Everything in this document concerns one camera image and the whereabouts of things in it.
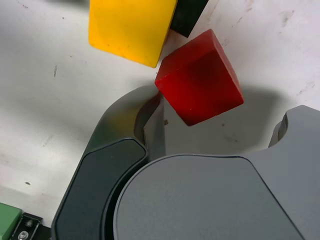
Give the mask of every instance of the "red block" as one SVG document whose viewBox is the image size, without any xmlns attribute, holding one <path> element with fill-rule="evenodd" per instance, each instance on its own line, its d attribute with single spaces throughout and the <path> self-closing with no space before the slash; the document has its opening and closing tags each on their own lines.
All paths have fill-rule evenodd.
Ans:
<svg viewBox="0 0 320 240">
<path fill-rule="evenodd" d="M 164 58 L 155 85 L 188 126 L 244 103 L 235 71 L 211 29 Z"/>
</svg>

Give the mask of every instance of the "gray plastic housing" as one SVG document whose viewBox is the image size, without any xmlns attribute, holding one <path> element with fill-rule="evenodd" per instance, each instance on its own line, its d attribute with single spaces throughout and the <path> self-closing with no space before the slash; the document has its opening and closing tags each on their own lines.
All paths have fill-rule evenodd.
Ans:
<svg viewBox="0 0 320 240">
<path fill-rule="evenodd" d="M 188 236 L 234 240 L 237 234 L 247 240 L 320 239 L 319 111 L 306 106 L 289 110 L 271 147 L 263 151 L 242 156 L 180 155 L 148 163 L 165 155 L 161 99 L 155 88 L 142 87 L 108 108 L 56 213 L 53 239 L 126 240 L 128 233 L 130 239 L 138 234 L 150 240 Z M 161 174 L 155 181 L 164 170 L 147 169 L 170 158 L 179 159 L 179 164 L 165 167 L 174 179 Z M 192 165 L 186 167 L 187 161 Z M 149 178 L 131 189 L 130 183 L 142 172 Z M 121 202 L 124 196 L 132 202 Z M 154 208 L 157 201 L 161 207 Z M 132 208 L 139 202 L 145 204 Z M 175 228 L 182 235 L 174 235 Z"/>
</svg>

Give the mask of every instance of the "green block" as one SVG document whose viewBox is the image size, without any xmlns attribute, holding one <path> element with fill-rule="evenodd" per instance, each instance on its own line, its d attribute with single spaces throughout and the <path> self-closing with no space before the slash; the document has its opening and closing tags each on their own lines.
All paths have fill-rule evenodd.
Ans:
<svg viewBox="0 0 320 240">
<path fill-rule="evenodd" d="M 9 240 L 21 214 L 21 209 L 0 203 L 0 240 Z"/>
<path fill-rule="evenodd" d="M 189 37 L 208 0 L 178 0 L 170 28 Z"/>
</svg>

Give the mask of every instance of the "white table surface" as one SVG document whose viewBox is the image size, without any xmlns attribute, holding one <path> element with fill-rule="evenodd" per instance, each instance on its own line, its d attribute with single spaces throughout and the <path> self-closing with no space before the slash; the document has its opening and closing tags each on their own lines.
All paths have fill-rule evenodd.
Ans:
<svg viewBox="0 0 320 240">
<path fill-rule="evenodd" d="M 88 3 L 0 1 L 0 202 L 54 214 L 104 111 L 152 84 L 150 68 L 88 44 Z M 245 103 L 187 127 L 166 103 L 167 153 L 236 154 L 268 146 L 286 110 L 320 110 L 318 0 L 210 0 L 189 39 L 211 28 Z"/>
</svg>

